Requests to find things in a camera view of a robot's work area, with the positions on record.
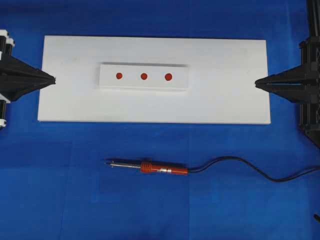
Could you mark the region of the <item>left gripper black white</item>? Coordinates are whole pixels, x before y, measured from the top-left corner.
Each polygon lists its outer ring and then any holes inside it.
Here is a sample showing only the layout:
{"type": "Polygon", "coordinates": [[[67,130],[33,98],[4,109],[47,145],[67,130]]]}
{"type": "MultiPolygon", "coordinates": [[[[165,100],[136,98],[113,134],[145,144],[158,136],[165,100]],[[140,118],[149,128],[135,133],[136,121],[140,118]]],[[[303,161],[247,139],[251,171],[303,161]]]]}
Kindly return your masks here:
{"type": "Polygon", "coordinates": [[[7,125],[6,106],[20,97],[56,83],[54,76],[11,56],[15,41],[5,29],[0,30],[0,72],[9,76],[37,79],[5,79],[0,81],[0,128],[7,125]]]}

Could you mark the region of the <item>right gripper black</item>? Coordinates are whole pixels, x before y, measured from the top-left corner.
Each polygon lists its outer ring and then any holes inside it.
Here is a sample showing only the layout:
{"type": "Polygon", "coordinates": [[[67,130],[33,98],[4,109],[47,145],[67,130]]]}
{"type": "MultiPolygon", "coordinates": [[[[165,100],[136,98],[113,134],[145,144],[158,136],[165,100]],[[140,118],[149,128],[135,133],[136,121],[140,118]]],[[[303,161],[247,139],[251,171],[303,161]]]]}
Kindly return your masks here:
{"type": "Polygon", "coordinates": [[[320,135],[320,38],[309,37],[299,48],[301,65],[260,78],[255,87],[301,104],[299,128],[306,136],[316,137],[320,135]]]}

